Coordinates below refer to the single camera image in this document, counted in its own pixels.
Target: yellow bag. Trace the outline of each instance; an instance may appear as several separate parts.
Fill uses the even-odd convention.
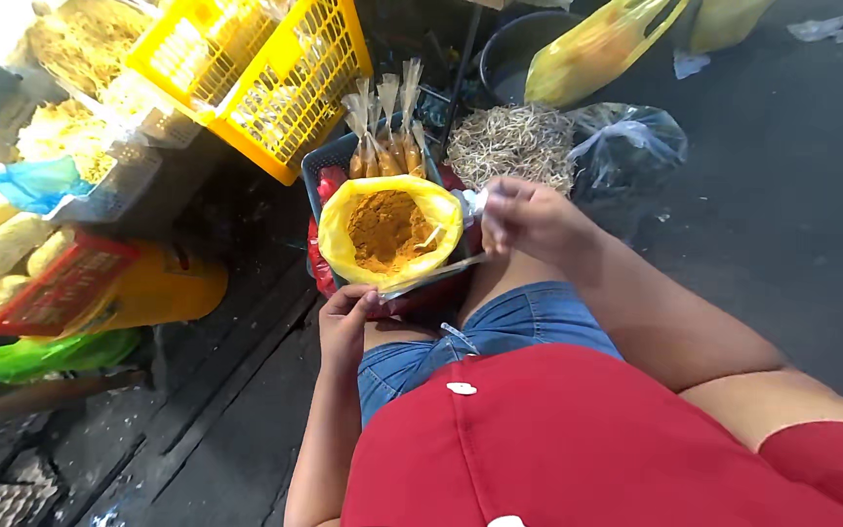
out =
[[[688,5],[679,0],[652,33],[646,27],[670,0],[612,0],[542,48],[529,66],[525,102],[562,108],[619,77]]]
[[[706,54],[746,39],[776,0],[703,0],[691,30],[688,51]]]
[[[415,258],[394,275],[374,273],[356,262],[356,247],[346,232],[350,215],[367,194],[382,190],[402,190],[415,199],[425,218],[433,226],[441,225],[438,248]],[[387,284],[423,277],[448,259],[463,232],[461,203],[451,192],[413,175],[392,175],[345,181],[324,205],[318,226],[318,248],[331,268],[351,283],[370,283],[381,288]]]

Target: yellow plastic basket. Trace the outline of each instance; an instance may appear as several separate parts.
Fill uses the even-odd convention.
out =
[[[236,13],[233,21],[221,23],[217,18],[229,13]],[[235,22],[238,16],[245,21]],[[197,26],[201,19],[207,29]],[[165,20],[167,33],[161,36]],[[213,35],[210,28],[217,23],[238,24],[245,41],[237,34],[228,44],[209,38],[204,43],[201,37],[205,32]],[[373,69],[353,0],[298,0],[282,22],[274,24],[258,2],[176,0],[137,43],[127,64],[168,93],[185,114],[291,185],[301,158],[344,114],[340,99],[353,90],[357,78],[372,76]],[[219,34],[232,36],[231,31]],[[196,48],[198,43],[208,50],[206,62],[174,58],[177,49]],[[244,61],[251,49],[258,52]],[[201,71],[198,65],[207,68]]]

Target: turmeric powder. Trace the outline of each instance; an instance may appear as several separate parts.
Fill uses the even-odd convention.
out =
[[[402,190],[381,190],[367,194],[357,204],[346,232],[356,247],[357,265],[393,275],[415,258],[438,248],[423,244],[434,228],[415,200]]]

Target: dried anchovies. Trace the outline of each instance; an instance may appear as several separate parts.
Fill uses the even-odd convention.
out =
[[[567,196],[574,185],[567,161],[574,130],[568,116],[537,104],[475,110],[451,131],[448,159],[475,190],[493,177],[514,176]]]

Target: red shirt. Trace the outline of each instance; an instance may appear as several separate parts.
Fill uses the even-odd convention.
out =
[[[462,395],[448,383],[467,383]],[[353,454],[345,526],[843,525],[843,423],[753,454],[634,367],[569,345],[445,365]]]

